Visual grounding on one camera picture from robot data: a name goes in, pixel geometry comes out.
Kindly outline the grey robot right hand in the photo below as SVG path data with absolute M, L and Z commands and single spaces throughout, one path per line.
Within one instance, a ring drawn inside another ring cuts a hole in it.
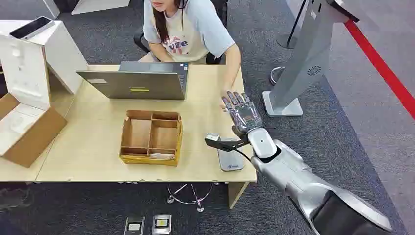
M 242 139 L 250 131 L 263 127 L 262 118 L 255 104 L 245 93 L 226 91 L 221 99 L 234 123 L 232 131 L 239 138 Z

